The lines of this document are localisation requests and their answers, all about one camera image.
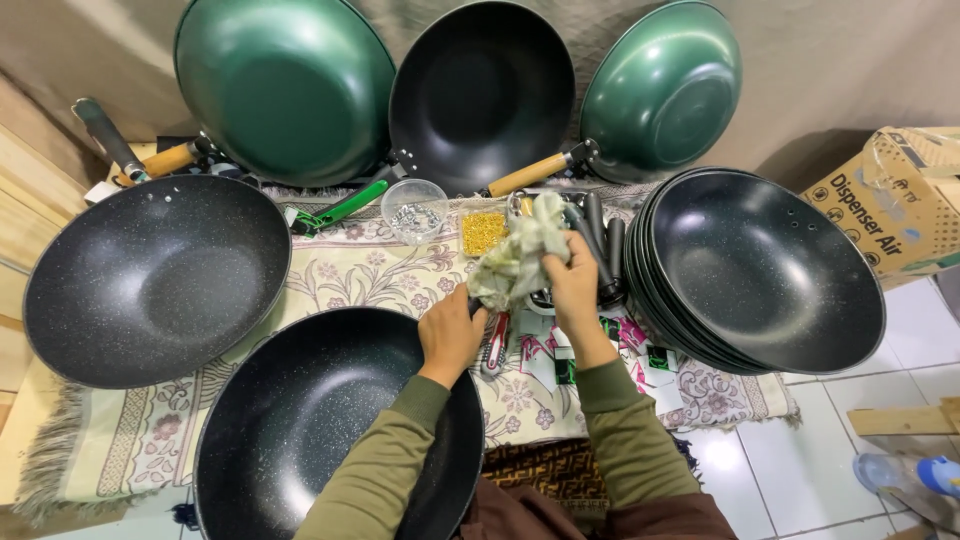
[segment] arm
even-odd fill
[[[433,444],[450,388],[476,359],[487,312],[471,321],[460,285],[418,325],[423,367],[360,436],[314,501],[294,540],[389,540]]]
[[[654,400],[636,391],[620,355],[597,322],[596,261],[583,238],[567,234],[567,268],[546,256],[557,324],[577,358],[577,388],[600,474],[614,508],[700,493],[699,482],[654,413]]]

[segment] plastic container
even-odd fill
[[[491,247],[496,245],[495,243],[492,243],[487,246],[486,250],[472,247],[473,242],[470,242],[470,246],[468,246],[467,245],[468,242],[466,242],[464,239],[464,218],[465,217],[473,214],[479,214],[479,213],[500,214],[504,216],[503,227],[504,227],[504,232],[506,232],[506,228],[507,228],[507,220],[506,220],[507,214],[505,213],[506,209],[507,209],[507,204],[504,201],[494,201],[490,199],[464,201],[460,205],[460,209],[457,212],[457,225],[459,226],[459,230],[460,230],[461,253],[463,253],[466,257],[469,257],[469,258],[479,258],[483,256],[483,254],[487,253],[487,251]]]
[[[945,456],[860,454],[853,459],[856,479],[870,491],[897,488],[909,496],[931,491],[960,499],[960,464]]]
[[[383,220],[408,246],[418,246],[436,237],[449,208],[444,191],[426,180],[409,179],[394,184],[380,199]]]

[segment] green sleeve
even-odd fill
[[[700,482],[623,362],[577,372],[587,431],[611,507],[700,493]]]
[[[391,540],[450,392],[412,377],[317,496],[294,540]]]

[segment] stack of woks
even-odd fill
[[[856,246],[750,173],[701,167],[658,186],[623,257],[631,296],[660,335],[728,373],[844,371],[883,336],[883,295]]]

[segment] person's left hand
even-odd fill
[[[476,360],[486,324],[484,307],[470,320],[467,286],[457,285],[453,292],[428,309],[417,325],[423,347],[423,367],[418,375],[452,388],[460,374]]]

